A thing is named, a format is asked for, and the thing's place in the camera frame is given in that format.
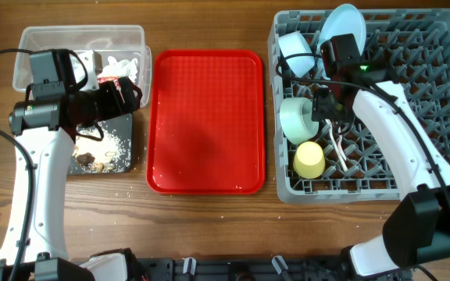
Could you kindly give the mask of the red strawberry cake wrapper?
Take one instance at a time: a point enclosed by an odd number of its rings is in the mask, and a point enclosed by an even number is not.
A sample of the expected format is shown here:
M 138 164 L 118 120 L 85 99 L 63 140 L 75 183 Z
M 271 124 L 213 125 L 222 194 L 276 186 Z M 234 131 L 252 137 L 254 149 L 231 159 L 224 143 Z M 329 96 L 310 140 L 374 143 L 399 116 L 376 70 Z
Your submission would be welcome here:
M 117 100 L 118 102 L 121 103 L 124 102 L 124 98 L 121 93 L 120 82 L 117 77 L 115 76 L 99 77 L 97 81 L 100 89 L 103 90 L 109 98 L 111 98 L 112 100 Z

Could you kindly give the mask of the white tissue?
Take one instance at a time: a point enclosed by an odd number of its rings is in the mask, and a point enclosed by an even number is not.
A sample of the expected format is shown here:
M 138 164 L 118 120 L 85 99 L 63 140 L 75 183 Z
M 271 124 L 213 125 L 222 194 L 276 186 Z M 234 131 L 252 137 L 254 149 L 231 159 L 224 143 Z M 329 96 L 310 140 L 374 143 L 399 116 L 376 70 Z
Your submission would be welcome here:
M 127 76 L 132 82 L 135 82 L 138 75 L 138 59 L 117 61 L 113 56 L 109 56 L 107 61 L 108 65 L 103 68 L 98 78 Z

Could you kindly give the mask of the white plastic spoon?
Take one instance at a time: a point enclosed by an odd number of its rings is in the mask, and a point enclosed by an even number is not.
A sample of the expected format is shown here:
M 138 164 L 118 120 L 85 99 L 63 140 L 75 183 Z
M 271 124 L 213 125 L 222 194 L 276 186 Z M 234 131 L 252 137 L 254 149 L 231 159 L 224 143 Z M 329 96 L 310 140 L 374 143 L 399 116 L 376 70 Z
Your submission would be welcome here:
M 329 132 L 330 140 L 331 140 L 331 143 L 332 143 L 332 145 L 334 146 L 334 149 L 335 149 L 335 151 L 336 151 L 338 160 L 339 160 L 339 162 L 340 162 L 340 164 L 341 164 L 341 168 L 342 168 L 342 170 L 343 170 L 344 172 L 347 172 L 347 171 L 348 171 L 348 167 L 347 167 L 347 165 L 346 165 L 346 161 L 344 161 L 344 160 L 339 156 L 339 154 L 338 154 L 337 140 L 335 140 L 334 134 L 333 134 L 333 123 L 332 123 L 329 119 L 326 119 L 325 122 L 326 122 L 326 124 L 330 127 L 330 132 Z

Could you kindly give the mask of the mint green bowl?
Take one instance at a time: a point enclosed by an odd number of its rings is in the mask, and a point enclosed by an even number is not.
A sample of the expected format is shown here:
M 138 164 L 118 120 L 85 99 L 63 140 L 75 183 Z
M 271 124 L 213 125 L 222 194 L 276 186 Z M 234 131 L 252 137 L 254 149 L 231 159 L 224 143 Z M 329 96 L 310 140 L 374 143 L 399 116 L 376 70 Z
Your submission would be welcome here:
M 319 123 L 312 121 L 313 104 L 308 98 L 285 98 L 280 104 L 280 124 L 284 136 L 292 144 L 313 139 Z

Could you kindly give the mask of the rice and food scraps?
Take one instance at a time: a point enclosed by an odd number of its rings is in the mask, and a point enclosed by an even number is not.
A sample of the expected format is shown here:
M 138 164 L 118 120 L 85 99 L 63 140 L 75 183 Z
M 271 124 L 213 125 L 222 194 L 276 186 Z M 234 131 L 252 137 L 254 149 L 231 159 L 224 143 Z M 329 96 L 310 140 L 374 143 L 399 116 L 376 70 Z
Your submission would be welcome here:
M 101 141 L 78 136 L 69 174 L 124 173 L 131 167 L 131 139 L 106 131 Z

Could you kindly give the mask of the yellow plastic cup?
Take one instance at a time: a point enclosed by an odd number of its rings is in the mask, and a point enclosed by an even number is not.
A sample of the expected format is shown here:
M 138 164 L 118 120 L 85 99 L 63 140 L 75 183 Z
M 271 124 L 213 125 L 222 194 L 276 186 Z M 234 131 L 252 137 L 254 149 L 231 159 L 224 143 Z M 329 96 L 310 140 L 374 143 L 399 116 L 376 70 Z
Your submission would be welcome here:
M 323 149 L 312 141 L 300 144 L 295 152 L 293 168 L 296 173 L 306 179 L 315 179 L 325 170 Z

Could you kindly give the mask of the light blue bowl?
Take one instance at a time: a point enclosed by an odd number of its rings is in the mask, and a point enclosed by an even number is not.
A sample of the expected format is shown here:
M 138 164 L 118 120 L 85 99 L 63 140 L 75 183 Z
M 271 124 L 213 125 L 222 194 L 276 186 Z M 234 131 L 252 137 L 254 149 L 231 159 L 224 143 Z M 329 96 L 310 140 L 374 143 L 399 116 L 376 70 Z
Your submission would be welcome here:
M 304 77 L 315 66 L 309 44 L 299 31 L 279 37 L 279 47 L 296 77 Z

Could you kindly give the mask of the light blue plate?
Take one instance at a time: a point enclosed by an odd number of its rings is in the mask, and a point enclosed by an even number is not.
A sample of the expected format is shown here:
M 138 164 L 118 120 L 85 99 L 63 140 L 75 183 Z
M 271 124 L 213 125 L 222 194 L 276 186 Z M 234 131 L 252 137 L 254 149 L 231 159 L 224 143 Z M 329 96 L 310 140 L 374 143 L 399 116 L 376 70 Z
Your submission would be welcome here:
M 320 32 L 316 53 L 321 54 L 321 45 L 334 36 L 352 34 L 359 50 L 363 54 L 366 43 L 366 23 L 362 13 L 351 4 L 338 6 L 327 18 Z

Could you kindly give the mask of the white plastic fork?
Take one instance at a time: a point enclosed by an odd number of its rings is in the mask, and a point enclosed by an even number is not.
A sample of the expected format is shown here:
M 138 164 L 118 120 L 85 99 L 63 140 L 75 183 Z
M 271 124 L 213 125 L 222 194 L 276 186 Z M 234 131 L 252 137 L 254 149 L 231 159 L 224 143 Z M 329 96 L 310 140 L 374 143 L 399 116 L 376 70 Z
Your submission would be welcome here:
M 340 127 L 338 127 L 337 132 L 338 132 L 338 138 L 337 138 L 337 151 L 338 151 L 339 156 L 340 156 L 344 161 L 346 161 L 346 160 L 347 160 L 347 156 L 346 156 L 345 151 L 344 151 L 344 149 L 343 149 L 343 147 L 342 147 L 342 141 L 343 141 L 343 136 L 342 136 L 342 134 L 341 134 L 341 133 L 342 133 L 342 129 L 341 129 Z

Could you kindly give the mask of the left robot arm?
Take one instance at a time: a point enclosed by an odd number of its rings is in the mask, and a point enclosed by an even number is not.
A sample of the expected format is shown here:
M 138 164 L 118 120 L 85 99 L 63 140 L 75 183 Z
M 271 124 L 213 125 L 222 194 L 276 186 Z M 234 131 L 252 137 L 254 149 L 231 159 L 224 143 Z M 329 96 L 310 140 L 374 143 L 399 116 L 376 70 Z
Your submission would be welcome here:
M 33 81 L 0 136 L 16 149 L 9 225 L 0 249 L 0 280 L 142 280 L 129 248 L 103 251 L 72 263 L 64 237 L 66 176 L 78 127 L 98 126 L 140 108 L 141 89 L 129 78 L 86 90 L 69 49 L 29 51 Z

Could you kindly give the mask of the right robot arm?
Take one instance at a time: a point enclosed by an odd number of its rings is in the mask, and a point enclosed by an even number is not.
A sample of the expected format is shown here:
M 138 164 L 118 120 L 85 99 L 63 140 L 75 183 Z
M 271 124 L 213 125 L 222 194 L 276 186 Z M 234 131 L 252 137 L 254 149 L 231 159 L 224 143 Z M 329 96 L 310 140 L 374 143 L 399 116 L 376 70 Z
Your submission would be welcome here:
M 400 204 L 382 234 L 348 247 L 348 263 L 357 277 L 374 277 L 430 261 L 450 258 L 450 165 L 414 116 L 401 84 L 387 66 L 362 59 L 352 34 L 333 36 L 319 54 L 308 46 L 283 53 L 322 59 L 327 75 L 318 80 L 311 118 L 350 122 L 359 119 L 373 135 L 398 185 Z

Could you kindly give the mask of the grey dishwasher rack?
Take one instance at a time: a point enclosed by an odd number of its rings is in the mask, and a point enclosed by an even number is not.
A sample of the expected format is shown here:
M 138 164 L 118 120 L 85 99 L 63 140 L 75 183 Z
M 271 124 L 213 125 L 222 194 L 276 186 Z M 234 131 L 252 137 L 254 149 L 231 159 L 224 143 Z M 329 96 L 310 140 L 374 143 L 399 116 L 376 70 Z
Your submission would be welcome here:
M 450 164 L 450 9 L 365 9 L 364 55 L 386 60 L 405 88 L 409 106 Z M 287 204 L 337 204 L 395 200 L 397 185 L 380 147 L 361 123 L 344 135 L 343 170 L 323 124 L 315 138 L 326 168 L 319 179 L 301 178 L 292 167 L 296 146 L 275 129 L 277 195 Z

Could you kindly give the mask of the clear plastic waste bin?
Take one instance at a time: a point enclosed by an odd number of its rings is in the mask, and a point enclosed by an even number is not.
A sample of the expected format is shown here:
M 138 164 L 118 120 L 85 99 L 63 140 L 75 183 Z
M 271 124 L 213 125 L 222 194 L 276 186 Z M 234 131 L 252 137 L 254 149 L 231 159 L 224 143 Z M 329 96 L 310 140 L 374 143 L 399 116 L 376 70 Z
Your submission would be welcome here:
M 150 101 L 152 50 L 146 45 L 144 29 L 138 25 L 28 27 L 22 33 L 19 48 L 31 51 L 65 48 L 78 55 L 93 50 L 102 56 L 103 68 L 108 65 L 109 56 L 117 61 L 138 59 L 138 74 L 133 83 L 143 92 L 141 106 Z

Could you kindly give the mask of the black food waste tray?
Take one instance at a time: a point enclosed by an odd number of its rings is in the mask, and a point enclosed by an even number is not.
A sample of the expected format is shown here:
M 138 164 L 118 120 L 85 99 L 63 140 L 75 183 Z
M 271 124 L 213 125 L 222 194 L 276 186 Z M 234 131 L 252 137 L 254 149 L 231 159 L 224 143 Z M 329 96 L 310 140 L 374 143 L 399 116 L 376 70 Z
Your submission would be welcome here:
M 78 129 L 73 154 L 68 168 L 69 175 L 125 173 L 131 167 L 133 141 L 133 115 L 126 114 L 114 119 L 98 122 L 103 132 L 102 140 L 98 128 L 91 126 Z

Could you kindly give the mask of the red plastic tray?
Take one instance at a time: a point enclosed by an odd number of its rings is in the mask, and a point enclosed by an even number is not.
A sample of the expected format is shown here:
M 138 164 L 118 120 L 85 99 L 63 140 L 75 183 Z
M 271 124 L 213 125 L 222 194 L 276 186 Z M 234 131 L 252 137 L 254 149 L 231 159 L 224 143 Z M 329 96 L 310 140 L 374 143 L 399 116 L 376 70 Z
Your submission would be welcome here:
M 254 194 L 266 179 L 263 63 L 249 50 L 155 60 L 146 181 L 160 194 Z

